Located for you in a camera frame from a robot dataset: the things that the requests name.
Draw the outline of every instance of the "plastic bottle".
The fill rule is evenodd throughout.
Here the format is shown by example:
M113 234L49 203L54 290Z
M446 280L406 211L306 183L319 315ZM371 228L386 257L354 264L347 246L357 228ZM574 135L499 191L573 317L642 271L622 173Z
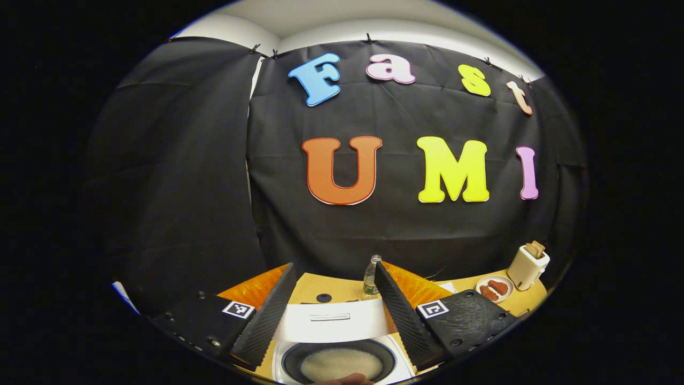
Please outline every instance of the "plastic bottle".
M366 268L366 273L363 276L363 293L366 295L376 295L379 293L376 287L376 263L381 260L382 258L378 254L372 256L371 263Z

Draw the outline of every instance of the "wooden table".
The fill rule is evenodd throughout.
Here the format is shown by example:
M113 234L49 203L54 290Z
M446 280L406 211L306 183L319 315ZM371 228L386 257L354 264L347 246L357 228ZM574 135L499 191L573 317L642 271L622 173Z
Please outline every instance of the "wooden table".
M461 278L458 280L447 280L447 281L435 281L437 284L445 284L451 282L453 287L457 292L463 290L474 289L477 282L488 275L502 275L506 277L506 270L495 271L489 274L478 275L475 277ZM339 278L325 277L323 275L309 274L305 273L298 281L297 286L295 286L292 296L290 296L289 304L300 304L300 303L318 303L316 296L318 294L326 293L332 296L332 300L329 303L342 303L349 301L362 301L364 299L374 299L378 296L368 297L363 293L363 282L354 280L342 280ZM531 288L520 291L514 288L513 293L505 301L498 303L504 310L508 310L514 316L520 316L530 310L533 310L539 306L547 295L547 290L541 281L537 281ZM404 350L404 344L402 343L399 333L395 332L390 334L398 343L399 346ZM271 344L266 351L266 356L264 357L261 366L256 368L255 372L249 372L252 374L257 374L261 377L265 377L272 380L272 360L273 352L277 341L271 341ZM414 373L416 375L425 373L424 370L418 372L415 367L413 367Z

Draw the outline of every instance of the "white appliance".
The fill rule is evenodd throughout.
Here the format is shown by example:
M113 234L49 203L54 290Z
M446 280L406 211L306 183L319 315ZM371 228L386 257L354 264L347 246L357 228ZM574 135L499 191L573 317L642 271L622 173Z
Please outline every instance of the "white appliance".
M508 271L506 271L508 277L513 281L513 285L518 290L529 289L530 286L537 282L539 276L544 273L551 258L548 254L543 254L543 257L536 259L525 250L525 246L520 246L515 259L513 259L513 263L511 263Z
M404 354L404 351L399 346L397 341L392 336L387 335L369 339L384 345L395 357L394 369L385 378L383 378L380 381L377 381L375 383L376 385L393 384L395 382L404 381L409 378L415 377L410 361ZM301 382L298 382L292 377L290 377L283 367L283 357L290 349L292 349L298 344L299 343L286 341L279 341L278 343L276 343L273 352L272 364L273 380L285 385L302 385Z

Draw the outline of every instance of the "black fabric backdrop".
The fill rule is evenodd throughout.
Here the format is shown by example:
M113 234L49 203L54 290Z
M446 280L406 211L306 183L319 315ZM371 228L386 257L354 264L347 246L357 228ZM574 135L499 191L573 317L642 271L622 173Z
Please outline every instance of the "black fabric backdrop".
M315 106L287 73L325 53L337 54L341 91ZM398 84L370 78L369 57L406 58L417 80ZM480 69L489 97L465 90L457 68ZM527 94L534 113L518 106L507 82ZM318 201L306 183L311 138L337 138L334 180L356 181L356 151L349 140L377 136L376 188L354 206ZM439 136L458 159L463 144L487 145L486 202L421 203L425 155L416 141ZM518 146L534 149L539 198L524 201ZM533 239L547 246L551 262L542 281L555 285L577 244L588 181L578 128L548 79L532 87L483 60L448 49L407 42L336 42L265 59L250 101L247 159L254 218L267 263L295 262L301 273L360 279L371 255L435 280L508 267L519 246Z
M143 314L265 270L245 170L259 54L181 38L119 84L94 128L82 189L103 263Z

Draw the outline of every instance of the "plate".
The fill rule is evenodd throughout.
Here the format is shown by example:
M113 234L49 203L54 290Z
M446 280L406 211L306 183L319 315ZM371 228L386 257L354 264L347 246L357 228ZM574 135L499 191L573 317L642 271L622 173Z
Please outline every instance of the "plate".
M504 284L506 284L506 286L508 286L508 292L506 292L505 295L499 295L499 293L497 293L494 289L492 289L492 291L494 292L494 294L496 294L496 295L499 296L499 299L496 300L496 301L494 301L494 303L499 303L499 302L505 301L508 297L511 296L511 293L513 293L513 281L509 280L508 277L504 277L504 276L502 276L502 275L489 275L489 276L487 276L487 277L485 277L485 278L482 278L480 281L477 282L477 285L475 286L475 291L477 291L478 293L482 294L482 293L479 291L479 287L482 286L482 285L487 286L487 283L488 283L490 280L494 280L494 281L496 281L496 282L503 282Z

